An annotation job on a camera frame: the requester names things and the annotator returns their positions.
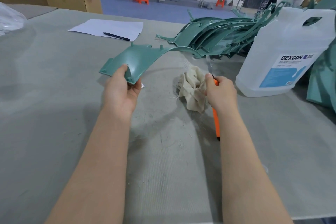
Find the blue label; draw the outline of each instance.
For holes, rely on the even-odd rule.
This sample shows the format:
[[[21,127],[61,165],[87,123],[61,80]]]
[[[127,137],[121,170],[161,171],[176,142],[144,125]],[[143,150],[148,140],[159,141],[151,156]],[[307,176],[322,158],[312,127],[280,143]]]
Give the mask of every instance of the blue label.
[[[291,85],[305,70],[306,66],[297,70],[295,67],[271,68],[260,84],[260,88],[281,87]]]

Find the blue floor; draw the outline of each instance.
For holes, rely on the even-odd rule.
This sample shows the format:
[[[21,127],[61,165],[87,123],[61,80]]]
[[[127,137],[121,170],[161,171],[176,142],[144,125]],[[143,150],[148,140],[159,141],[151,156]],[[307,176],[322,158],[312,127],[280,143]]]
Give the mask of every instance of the blue floor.
[[[191,0],[181,0],[176,4],[173,4],[172,1],[158,3],[156,0],[149,0],[149,5],[131,0],[101,0],[101,4],[104,14],[184,24],[190,21],[187,9],[191,11],[194,18],[218,17],[226,19],[236,17],[233,12],[221,8],[199,8],[197,7],[198,1]]]

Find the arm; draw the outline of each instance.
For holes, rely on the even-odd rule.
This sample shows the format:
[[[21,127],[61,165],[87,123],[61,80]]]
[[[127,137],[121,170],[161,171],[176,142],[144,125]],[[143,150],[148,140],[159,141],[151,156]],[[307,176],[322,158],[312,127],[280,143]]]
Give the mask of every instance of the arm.
[[[141,90],[140,80],[127,85],[126,70],[107,82],[96,125],[46,224],[122,223],[130,121]]]
[[[230,224],[293,224],[268,178],[237,108],[232,81],[206,75],[208,101],[220,122],[223,219]]]

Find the left hand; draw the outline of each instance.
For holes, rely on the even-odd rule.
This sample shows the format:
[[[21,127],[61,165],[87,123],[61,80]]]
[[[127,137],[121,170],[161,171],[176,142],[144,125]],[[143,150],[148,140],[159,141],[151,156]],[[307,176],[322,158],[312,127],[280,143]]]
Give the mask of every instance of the left hand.
[[[104,92],[104,108],[122,121],[129,122],[141,91],[141,79],[129,85],[125,79],[127,65],[123,64],[107,81]]]

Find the right hand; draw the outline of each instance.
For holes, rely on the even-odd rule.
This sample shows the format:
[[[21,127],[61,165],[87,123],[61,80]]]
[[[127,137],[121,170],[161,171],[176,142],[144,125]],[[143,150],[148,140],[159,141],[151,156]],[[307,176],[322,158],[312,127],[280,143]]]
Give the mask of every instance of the right hand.
[[[205,75],[207,85],[206,95],[208,102],[217,112],[226,112],[228,109],[238,109],[237,107],[237,90],[233,82],[223,76],[217,76],[215,79],[219,82],[216,86],[210,73]]]

